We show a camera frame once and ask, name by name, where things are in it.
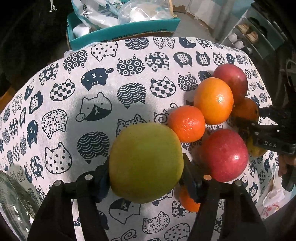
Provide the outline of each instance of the human hand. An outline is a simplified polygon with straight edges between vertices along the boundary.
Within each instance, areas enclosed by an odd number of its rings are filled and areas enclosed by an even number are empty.
[[[279,155],[279,177],[287,173],[287,165],[296,166],[296,155]]]

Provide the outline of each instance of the cat print tablecloth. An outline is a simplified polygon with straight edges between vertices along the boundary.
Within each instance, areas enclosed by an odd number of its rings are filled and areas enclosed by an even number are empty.
[[[224,63],[235,64],[245,72],[247,96],[257,106],[271,104],[248,56],[207,40],[143,37],[74,52],[34,75],[1,113],[0,169],[41,204],[54,181],[75,181],[103,164],[114,139],[128,125],[165,125],[172,109],[192,105],[198,84]],[[272,124],[267,118],[259,122]],[[221,128],[231,126],[227,122],[208,125],[205,136]],[[181,146],[194,159],[201,144],[202,140]],[[277,164],[277,154],[272,151],[250,157],[245,171],[237,177],[254,203]],[[83,235],[75,200],[72,207],[80,241]],[[110,190],[97,207],[112,241],[186,240],[196,217],[180,205],[173,190],[146,204],[124,200]],[[219,237],[222,213],[223,200],[213,240]]]

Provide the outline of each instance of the plastic bag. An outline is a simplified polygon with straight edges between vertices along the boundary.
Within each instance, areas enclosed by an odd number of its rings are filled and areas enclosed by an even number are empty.
[[[73,28],[73,34],[76,38],[86,35],[90,32],[90,27],[86,26],[84,23],[77,25]]]
[[[268,218],[271,214],[274,214],[277,210],[280,209],[280,205],[278,202],[270,205],[270,206],[267,206],[263,209],[263,212],[261,214],[261,218]]]
[[[273,205],[276,202],[280,202],[285,198],[283,189],[274,189],[270,191],[267,196],[264,198],[262,205],[268,207]]]
[[[174,17],[171,0],[130,0],[118,13],[120,24]]]
[[[119,24],[120,0],[72,0],[77,17],[93,31]]]

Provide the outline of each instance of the orange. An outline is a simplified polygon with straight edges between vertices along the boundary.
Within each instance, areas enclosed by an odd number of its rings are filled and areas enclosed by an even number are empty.
[[[245,97],[245,99],[236,104],[231,112],[232,117],[241,117],[250,121],[258,122],[259,120],[259,110],[256,103],[250,99]]]
[[[168,127],[177,134],[180,142],[194,142],[205,132],[205,119],[198,108],[184,105],[169,114]]]
[[[207,78],[195,91],[194,106],[203,113],[208,125],[221,124],[228,119],[232,111],[232,91],[223,80]]]
[[[190,212],[198,212],[200,203],[196,203],[190,196],[185,186],[181,187],[179,194],[179,200],[181,205]]]

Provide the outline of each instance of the white bag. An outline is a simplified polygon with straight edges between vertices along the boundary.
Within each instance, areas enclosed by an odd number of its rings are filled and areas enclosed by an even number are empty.
[[[283,189],[274,189],[270,191],[267,196],[264,198],[262,205],[268,207],[273,205],[276,202],[280,202],[285,198]]]
[[[130,0],[118,13],[120,24],[174,17],[171,0]]]
[[[122,5],[119,0],[72,0],[72,5],[77,17],[93,31],[119,25],[115,13],[116,7]]]

